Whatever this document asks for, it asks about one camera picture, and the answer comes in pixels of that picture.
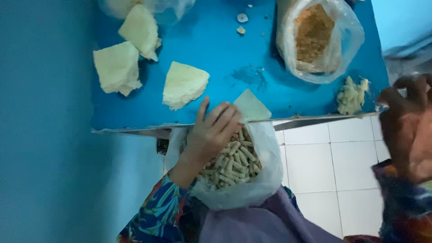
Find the ground spice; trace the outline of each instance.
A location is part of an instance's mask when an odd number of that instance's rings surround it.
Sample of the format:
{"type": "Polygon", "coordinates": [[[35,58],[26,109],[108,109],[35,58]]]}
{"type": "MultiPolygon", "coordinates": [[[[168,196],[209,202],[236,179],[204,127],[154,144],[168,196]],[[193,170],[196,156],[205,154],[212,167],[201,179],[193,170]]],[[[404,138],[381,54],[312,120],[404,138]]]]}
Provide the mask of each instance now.
{"type": "Polygon", "coordinates": [[[312,63],[330,43],[334,21],[321,4],[315,4],[303,10],[295,22],[299,26],[295,39],[297,60],[312,63]]]}

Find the hand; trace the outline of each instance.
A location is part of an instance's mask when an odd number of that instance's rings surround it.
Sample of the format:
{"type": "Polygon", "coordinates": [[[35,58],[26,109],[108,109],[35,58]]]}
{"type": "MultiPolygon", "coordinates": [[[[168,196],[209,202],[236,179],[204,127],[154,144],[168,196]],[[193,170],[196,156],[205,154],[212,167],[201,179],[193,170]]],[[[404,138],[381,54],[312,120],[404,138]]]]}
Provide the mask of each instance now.
{"type": "Polygon", "coordinates": [[[204,118],[208,104],[209,97],[206,96],[198,110],[194,128],[188,136],[187,146],[176,166],[170,171],[169,178],[183,188],[189,187],[203,166],[216,157],[233,133],[241,129],[241,113],[236,105],[222,102],[204,118]]]}
{"type": "Polygon", "coordinates": [[[379,102],[389,105],[380,115],[384,141],[397,176],[413,183],[432,179],[432,76],[401,78],[381,92],[379,102]],[[397,89],[407,89],[403,98],[397,89]]]}

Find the white tiled floor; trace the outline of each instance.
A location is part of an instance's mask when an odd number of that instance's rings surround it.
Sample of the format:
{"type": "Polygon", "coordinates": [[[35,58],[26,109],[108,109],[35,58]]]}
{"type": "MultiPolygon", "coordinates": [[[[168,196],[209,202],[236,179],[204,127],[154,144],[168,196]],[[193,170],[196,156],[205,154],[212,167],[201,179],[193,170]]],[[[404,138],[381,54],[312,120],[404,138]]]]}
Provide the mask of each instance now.
{"type": "Polygon", "coordinates": [[[383,201],[370,167],[390,155],[377,116],[294,128],[276,136],[283,185],[295,193],[307,219],[340,238],[378,235],[383,201]]]}

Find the patterned sleeve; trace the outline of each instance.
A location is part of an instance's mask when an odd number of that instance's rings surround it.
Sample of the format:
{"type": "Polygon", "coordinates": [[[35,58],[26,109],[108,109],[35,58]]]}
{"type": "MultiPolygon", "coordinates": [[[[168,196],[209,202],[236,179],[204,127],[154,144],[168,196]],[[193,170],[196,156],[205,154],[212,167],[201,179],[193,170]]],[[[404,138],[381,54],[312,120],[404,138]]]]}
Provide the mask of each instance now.
{"type": "Polygon", "coordinates": [[[120,232],[117,243],[183,241],[178,221],[188,194],[188,189],[178,187],[167,175],[162,177],[120,232]]]}
{"type": "Polygon", "coordinates": [[[422,185],[397,178],[391,160],[372,167],[384,198],[380,238],[348,236],[346,242],[432,242],[432,193],[422,185]]]}

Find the plastic bag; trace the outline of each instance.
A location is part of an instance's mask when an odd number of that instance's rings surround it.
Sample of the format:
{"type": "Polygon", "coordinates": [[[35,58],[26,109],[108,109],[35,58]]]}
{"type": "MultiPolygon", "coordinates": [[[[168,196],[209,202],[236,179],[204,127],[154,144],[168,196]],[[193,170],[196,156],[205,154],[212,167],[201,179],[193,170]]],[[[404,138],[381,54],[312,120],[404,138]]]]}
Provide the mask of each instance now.
{"type": "MultiPolygon", "coordinates": [[[[283,178],[280,148],[271,122],[246,124],[255,152],[260,158],[262,171],[248,183],[236,184],[222,189],[207,179],[198,177],[191,196],[197,197],[210,209],[232,209],[262,204],[276,193],[283,178]]],[[[170,170],[178,161],[182,141],[187,134],[185,128],[173,128],[165,156],[165,165],[170,170]]]]}
{"type": "Polygon", "coordinates": [[[106,15],[117,19],[125,19],[133,6],[143,4],[155,14],[158,24],[172,25],[194,6],[195,0],[98,0],[98,3],[106,15]]]}
{"type": "Polygon", "coordinates": [[[305,81],[317,84],[333,82],[346,72],[365,41],[360,21],[344,0],[277,0],[277,11],[278,52],[292,74],[305,81]],[[295,46],[298,24],[295,19],[303,10],[319,3],[335,22],[330,43],[324,54],[312,64],[298,61],[295,46]]]}

